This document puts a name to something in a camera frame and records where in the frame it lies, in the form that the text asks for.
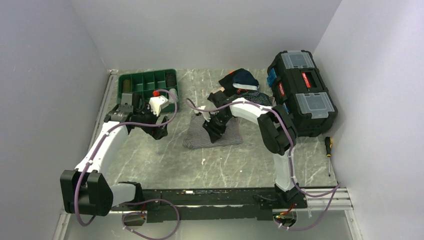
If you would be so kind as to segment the grey striped underwear orange trim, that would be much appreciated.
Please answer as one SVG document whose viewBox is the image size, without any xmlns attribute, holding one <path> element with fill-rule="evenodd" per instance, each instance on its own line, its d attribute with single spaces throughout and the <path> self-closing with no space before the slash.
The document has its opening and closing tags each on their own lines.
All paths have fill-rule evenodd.
<svg viewBox="0 0 424 240">
<path fill-rule="evenodd" d="M 212 143 L 207 131 L 203 128 L 205 119 L 201 115 L 192 115 L 189 127 L 182 141 L 182 146 L 190 149 L 203 149 L 214 147 L 225 147 L 243 143 L 240 126 L 236 118 L 230 119 L 226 124 L 226 130 L 222 137 Z"/>
</svg>

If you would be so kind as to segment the green divided organizer tray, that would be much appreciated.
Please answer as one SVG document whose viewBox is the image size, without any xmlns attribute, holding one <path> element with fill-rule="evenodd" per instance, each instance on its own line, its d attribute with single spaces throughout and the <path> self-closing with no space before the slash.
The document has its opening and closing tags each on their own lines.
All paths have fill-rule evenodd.
<svg viewBox="0 0 424 240">
<path fill-rule="evenodd" d="M 179 87 L 178 82 L 175 87 L 166 87 L 165 74 L 171 73 L 176 75 L 177 79 L 177 70 L 174 68 L 169 69 L 160 69 L 160 70 L 151 70 L 145 72 L 136 72 L 123 74 L 118 78 L 117 84 L 117 95 L 116 103 L 119 104 L 122 98 L 122 83 L 126 79 L 130 79 L 132 83 L 132 88 L 130 93 L 138 94 L 141 97 L 142 102 L 148 102 L 151 97 L 153 97 L 153 91 L 159 89 L 165 89 L 169 91 L 171 88 L 177 89 L 178 93 L 178 103 L 169 104 L 167 107 L 161 110 L 162 113 L 171 113 L 175 109 L 179 109 Z M 169 95 L 165 92 L 162 92 L 161 95 L 164 95 L 169 99 Z"/>
</svg>

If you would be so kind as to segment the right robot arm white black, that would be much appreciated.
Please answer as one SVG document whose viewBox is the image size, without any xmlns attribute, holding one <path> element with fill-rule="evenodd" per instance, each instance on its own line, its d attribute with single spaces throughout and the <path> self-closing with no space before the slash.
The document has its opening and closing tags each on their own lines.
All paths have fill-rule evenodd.
<svg viewBox="0 0 424 240">
<path fill-rule="evenodd" d="M 276 203 L 282 208 L 289 207 L 299 193 L 293 163 L 289 161 L 297 130 L 284 108 L 259 105 L 239 95 L 227 96 L 221 90 L 210 93 L 207 99 L 216 107 L 203 124 L 212 143 L 223 137 L 229 120 L 242 118 L 259 127 L 264 146 L 273 154 Z"/>
</svg>

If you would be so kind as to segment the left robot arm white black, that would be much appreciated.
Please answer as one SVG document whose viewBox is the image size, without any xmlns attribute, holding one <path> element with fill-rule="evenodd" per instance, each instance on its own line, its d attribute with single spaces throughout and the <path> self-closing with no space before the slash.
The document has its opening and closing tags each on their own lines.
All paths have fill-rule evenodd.
<svg viewBox="0 0 424 240">
<path fill-rule="evenodd" d="M 106 216 L 112 207 L 125 204 L 131 210 L 144 203 L 140 183 L 123 181 L 111 185 L 105 179 L 112 162 L 123 143 L 135 128 L 142 129 L 155 140 L 167 136 L 171 118 L 160 113 L 176 96 L 165 89 L 153 91 L 153 97 L 144 100 L 138 93 L 123 93 L 104 117 L 101 131 L 92 147 L 73 170 L 64 170 L 60 187 L 66 213 L 77 216 Z"/>
</svg>

